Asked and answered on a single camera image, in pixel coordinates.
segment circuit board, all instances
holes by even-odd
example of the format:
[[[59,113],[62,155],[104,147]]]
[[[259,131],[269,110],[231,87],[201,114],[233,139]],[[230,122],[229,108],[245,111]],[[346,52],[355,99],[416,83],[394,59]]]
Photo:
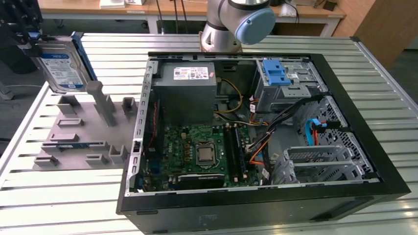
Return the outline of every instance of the circuit board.
[[[152,184],[156,187],[156,190],[167,190],[168,188],[166,183],[162,183],[160,180],[171,180],[171,176],[202,173],[223,174],[225,188],[255,186],[259,184],[259,176],[255,167],[249,167],[246,169],[246,178],[243,180],[239,182],[230,180],[223,128],[225,126],[222,125],[166,127],[163,159],[158,164],[160,174],[152,176]],[[250,143],[249,130],[246,126],[239,127],[238,130],[239,141],[242,146],[245,146]],[[207,158],[210,153],[209,151],[202,151],[203,149],[213,149],[214,159],[210,157]]]

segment wire bundle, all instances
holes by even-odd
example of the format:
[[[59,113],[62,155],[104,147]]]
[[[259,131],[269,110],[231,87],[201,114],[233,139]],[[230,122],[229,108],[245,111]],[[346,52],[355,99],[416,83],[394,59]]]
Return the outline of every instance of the wire bundle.
[[[253,154],[253,157],[250,159],[250,164],[258,164],[258,162],[254,161],[257,154],[262,151],[262,149],[265,148],[270,138],[271,138],[271,134],[275,131],[277,126],[286,121],[298,111],[299,107],[302,105],[305,105],[309,102],[313,101],[319,101],[323,98],[323,95],[315,95],[310,98],[305,98],[301,99],[297,103],[294,103],[291,106],[289,106],[279,114],[278,116],[273,119],[270,125],[267,126],[267,131],[265,133],[265,135],[259,138],[258,141],[255,141],[250,146],[249,149],[253,149],[257,145],[261,144],[261,147],[258,148],[258,150],[255,151],[255,153]]]

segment power supply label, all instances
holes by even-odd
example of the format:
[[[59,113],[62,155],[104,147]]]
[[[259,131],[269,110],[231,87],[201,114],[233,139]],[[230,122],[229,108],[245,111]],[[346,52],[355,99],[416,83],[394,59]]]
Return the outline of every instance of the power supply label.
[[[207,67],[176,67],[175,80],[201,80],[209,79],[210,73]]]
[[[55,82],[64,88],[82,88],[83,82],[78,71],[71,67],[71,58],[67,54],[43,54],[44,63]]]

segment aluminum table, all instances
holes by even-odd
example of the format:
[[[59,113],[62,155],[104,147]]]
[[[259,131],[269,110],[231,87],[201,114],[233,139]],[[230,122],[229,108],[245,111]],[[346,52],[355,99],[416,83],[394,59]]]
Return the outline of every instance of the aluminum table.
[[[112,101],[140,98],[148,51],[198,51],[198,35],[86,34],[83,44],[103,92]],[[342,220],[194,234],[417,234],[418,107],[362,45],[349,38],[266,38],[253,52],[321,53],[370,125],[412,193]],[[78,99],[92,101],[87,94]],[[122,169],[39,172],[32,170],[42,142],[55,122],[60,95],[44,85],[0,159],[2,234],[140,234],[116,215]]]

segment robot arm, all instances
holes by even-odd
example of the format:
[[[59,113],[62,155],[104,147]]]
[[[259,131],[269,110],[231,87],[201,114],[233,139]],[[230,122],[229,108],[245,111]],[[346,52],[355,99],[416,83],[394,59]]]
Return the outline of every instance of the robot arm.
[[[237,52],[241,43],[253,45],[270,34],[275,15],[270,0],[210,0],[202,48],[209,52]]]

